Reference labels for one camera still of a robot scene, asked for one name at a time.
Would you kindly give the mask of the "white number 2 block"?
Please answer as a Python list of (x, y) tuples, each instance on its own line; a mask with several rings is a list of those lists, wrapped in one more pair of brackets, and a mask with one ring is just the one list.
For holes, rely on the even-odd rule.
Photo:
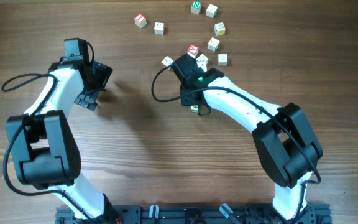
[(156, 35), (164, 35), (165, 26), (163, 22), (156, 22), (154, 25), (154, 32)]

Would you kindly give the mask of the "plain white wooden block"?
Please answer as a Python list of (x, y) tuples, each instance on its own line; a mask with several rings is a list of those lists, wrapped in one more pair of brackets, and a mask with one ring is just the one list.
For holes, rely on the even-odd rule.
[(210, 4), (207, 8), (206, 8), (206, 15), (210, 18), (214, 18), (216, 16), (218, 12), (218, 7)]

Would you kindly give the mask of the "blue edged picture block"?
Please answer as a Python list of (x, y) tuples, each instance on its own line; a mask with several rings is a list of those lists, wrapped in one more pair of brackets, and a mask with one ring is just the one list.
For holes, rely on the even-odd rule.
[(205, 56), (204, 54), (201, 54), (197, 59), (196, 59), (197, 62), (205, 62), (205, 63), (208, 63), (209, 62), (209, 59), (207, 56)]

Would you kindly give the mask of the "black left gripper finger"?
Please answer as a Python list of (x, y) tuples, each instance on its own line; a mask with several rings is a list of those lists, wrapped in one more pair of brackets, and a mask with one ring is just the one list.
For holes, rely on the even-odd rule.
[(74, 100), (74, 104), (80, 105), (86, 109), (94, 111), (97, 107), (96, 99), (99, 95), (99, 90), (82, 91)]
[(112, 68), (95, 61), (92, 65), (92, 73), (100, 90), (104, 90), (105, 86), (112, 74)]

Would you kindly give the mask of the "red A letter block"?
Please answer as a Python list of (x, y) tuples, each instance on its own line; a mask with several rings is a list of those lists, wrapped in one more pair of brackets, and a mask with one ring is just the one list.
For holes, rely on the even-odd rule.
[(199, 47), (196, 45), (190, 45), (187, 50), (187, 54), (192, 56), (193, 58), (197, 56), (198, 52), (199, 52)]

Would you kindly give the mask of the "plain beige wooden block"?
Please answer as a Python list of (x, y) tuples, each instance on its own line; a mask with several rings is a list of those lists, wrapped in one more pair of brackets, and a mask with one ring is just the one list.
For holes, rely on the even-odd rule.
[(225, 66), (228, 63), (228, 55), (227, 54), (219, 54), (218, 55), (218, 65)]

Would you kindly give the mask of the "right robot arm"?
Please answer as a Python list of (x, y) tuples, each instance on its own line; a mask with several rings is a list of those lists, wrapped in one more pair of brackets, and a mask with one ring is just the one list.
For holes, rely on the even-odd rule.
[(306, 188), (319, 184), (317, 163), (323, 150), (303, 110), (294, 103), (278, 106), (260, 100), (215, 68), (203, 70), (183, 55), (164, 66), (180, 81), (184, 106), (206, 106), (230, 116), (253, 137), (259, 161), (275, 184), (271, 203), (231, 207), (119, 207), (119, 223), (324, 223), (328, 205), (306, 201)]

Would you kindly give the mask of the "green N letter block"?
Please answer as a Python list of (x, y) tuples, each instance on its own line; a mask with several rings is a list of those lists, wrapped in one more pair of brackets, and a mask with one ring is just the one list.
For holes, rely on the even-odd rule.
[(191, 13), (199, 14), (201, 11), (201, 2), (193, 1), (191, 4)]

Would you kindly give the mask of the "white block behind finger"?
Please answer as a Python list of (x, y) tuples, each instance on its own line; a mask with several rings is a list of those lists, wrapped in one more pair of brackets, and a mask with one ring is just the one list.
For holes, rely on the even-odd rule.
[(208, 42), (208, 49), (210, 49), (213, 52), (215, 52), (219, 48), (219, 45), (220, 45), (220, 41), (218, 39), (212, 37), (210, 39), (210, 41)]

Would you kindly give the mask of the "red O letter block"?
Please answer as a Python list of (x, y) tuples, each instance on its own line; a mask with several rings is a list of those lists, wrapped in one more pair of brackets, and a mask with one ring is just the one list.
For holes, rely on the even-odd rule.
[(165, 68), (165, 67), (168, 67), (168, 70), (171, 70), (172, 68), (170, 67), (171, 64), (173, 63), (174, 61), (169, 57), (169, 56), (166, 56), (161, 64), (162, 64), (162, 67)]

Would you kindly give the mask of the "red I letter block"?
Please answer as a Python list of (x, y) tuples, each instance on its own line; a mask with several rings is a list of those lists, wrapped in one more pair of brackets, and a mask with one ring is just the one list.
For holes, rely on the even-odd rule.
[(139, 28), (143, 28), (147, 24), (147, 19), (142, 14), (138, 14), (137, 16), (135, 16), (134, 21)]

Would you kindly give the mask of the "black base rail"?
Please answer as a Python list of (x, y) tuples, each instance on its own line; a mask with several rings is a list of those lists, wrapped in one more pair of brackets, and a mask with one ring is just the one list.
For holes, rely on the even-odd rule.
[[(229, 206), (233, 211), (228, 218), (218, 207), (141, 207), (140, 205), (114, 205), (115, 219), (106, 221), (95, 219), (95, 223), (291, 223), (286, 221), (273, 208), (272, 204), (250, 204)], [(70, 208), (57, 208), (55, 223), (93, 223), (77, 219)], [(329, 224), (333, 223), (328, 204), (308, 203), (300, 212), (295, 223)]]

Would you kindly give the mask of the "yellow edged wooden block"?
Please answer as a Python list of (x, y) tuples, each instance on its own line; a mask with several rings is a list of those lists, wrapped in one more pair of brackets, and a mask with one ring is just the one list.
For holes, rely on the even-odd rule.
[(214, 32), (216, 36), (224, 35), (226, 28), (223, 22), (217, 23), (214, 25)]

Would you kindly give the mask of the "green brown circle block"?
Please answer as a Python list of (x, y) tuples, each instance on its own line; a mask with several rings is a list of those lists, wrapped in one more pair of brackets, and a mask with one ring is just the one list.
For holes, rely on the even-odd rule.
[(192, 105), (192, 106), (190, 107), (190, 110), (191, 110), (192, 113), (197, 113), (197, 112), (198, 112), (198, 106)]

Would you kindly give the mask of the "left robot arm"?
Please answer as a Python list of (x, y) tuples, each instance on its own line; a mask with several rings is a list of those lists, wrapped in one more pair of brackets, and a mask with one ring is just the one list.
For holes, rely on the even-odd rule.
[(116, 223), (120, 214), (81, 173), (80, 152), (67, 121), (73, 105), (96, 109), (112, 68), (94, 60), (86, 40), (66, 39), (64, 50), (45, 73), (48, 82), (34, 104), (6, 122), (4, 180), (19, 195), (60, 198), (68, 208), (57, 210), (57, 223)]

